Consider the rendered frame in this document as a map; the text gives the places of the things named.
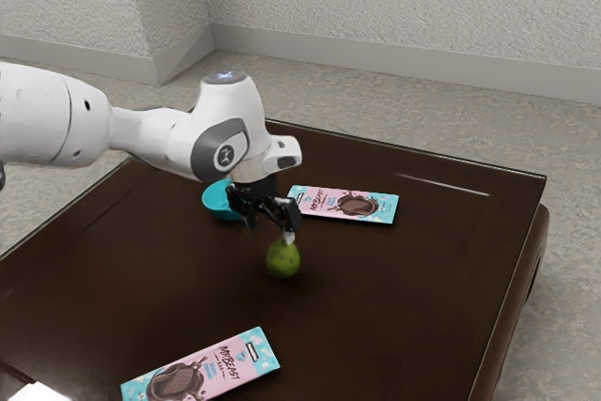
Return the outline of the pink and teal chocolate bar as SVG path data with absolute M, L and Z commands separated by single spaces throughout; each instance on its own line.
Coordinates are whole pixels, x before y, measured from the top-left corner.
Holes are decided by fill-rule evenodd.
M 122 401 L 209 401 L 280 368 L 259 327 L 120 385 Z
M 287 194 L 303 215 L 371 224 L 392 224 L 398 194 L 293 185 Z

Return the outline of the teal faceted mug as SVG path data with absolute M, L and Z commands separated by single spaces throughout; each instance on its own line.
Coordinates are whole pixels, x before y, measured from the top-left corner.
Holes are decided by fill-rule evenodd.
M 201 201 L 206 210 L 217 220 L 236 222 L 239 215 L 230 208 L 226 188 L 231 184 L 229 177 L 209 184 L 202 193 Z

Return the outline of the green pear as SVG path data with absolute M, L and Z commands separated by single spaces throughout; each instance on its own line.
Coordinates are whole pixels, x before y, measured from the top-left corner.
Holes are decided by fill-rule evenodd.
M 271 244 L 266 255 L 266 267 L 272 276 L 289 278 L 299 271 L 300 266 L 301 255 L 294 242 L 278 239 Z

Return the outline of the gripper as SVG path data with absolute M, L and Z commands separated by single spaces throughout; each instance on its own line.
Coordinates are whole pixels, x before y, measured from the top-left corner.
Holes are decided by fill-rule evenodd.
M 301 226 L 301 212 L 294 198 L 281 197 L 275 174 L 255 182 L 232 181 L 226 188 L 230 208 L 243 220 L 249 231 L 256 229 L 257 216 L 263 215 L 283 232 L 285 245 L 295 242 Z

